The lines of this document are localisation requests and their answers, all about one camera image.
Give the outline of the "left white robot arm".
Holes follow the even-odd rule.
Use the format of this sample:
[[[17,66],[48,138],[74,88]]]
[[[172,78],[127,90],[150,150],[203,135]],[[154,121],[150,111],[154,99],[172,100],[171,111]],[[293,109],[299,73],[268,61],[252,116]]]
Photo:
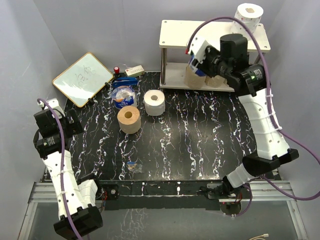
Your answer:
[[[84,130],[71,110],[73,122],[56,110],[60,122],[46,108],[34,118],[38,126],[33,144],[46,166],[58,203],[58,222],[55,232],[66,240],[78,240],[103,226],[96,200],[103,195],[103,187],[93,173],[76,180],[68,140]]]

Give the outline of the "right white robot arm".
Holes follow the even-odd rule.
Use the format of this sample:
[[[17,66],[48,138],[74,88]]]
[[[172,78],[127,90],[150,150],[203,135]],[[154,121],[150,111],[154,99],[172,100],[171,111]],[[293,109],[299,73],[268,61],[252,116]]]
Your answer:
[[[234,89],[243,105],[256,140],[256,151],[246,155],[234,171],[226,175],[214,193],[233,199],[250,180],[290,163],[299,157],[280,133],[266,73],[261,64],[249,64],[248,40],[243,35],[227,34],[220,38],[220,49],[207,42],[200,69],[208,77],[220,76]]]

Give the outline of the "white floral paper roll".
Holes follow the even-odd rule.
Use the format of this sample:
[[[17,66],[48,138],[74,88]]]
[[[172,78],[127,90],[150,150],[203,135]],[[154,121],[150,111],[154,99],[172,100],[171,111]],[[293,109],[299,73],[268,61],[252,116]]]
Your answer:
[[[261,21],[264,10],[261,6],[253,3],[242,3],[237,7],[234,18],[243,22],[253,34]],[[236,21],[232,22],[231,33],[247,34],[247,31]]]

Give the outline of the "blue paper roll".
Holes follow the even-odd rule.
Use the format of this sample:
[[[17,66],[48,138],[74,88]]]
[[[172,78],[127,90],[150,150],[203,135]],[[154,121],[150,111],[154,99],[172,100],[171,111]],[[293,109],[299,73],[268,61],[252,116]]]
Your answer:
[[[205,77],[206,74],[199,68],[201,64],[199,61],[196,59],[194,55],[191,56],[188,66],[190,67],[191,71],[196,74],[199,77]]]

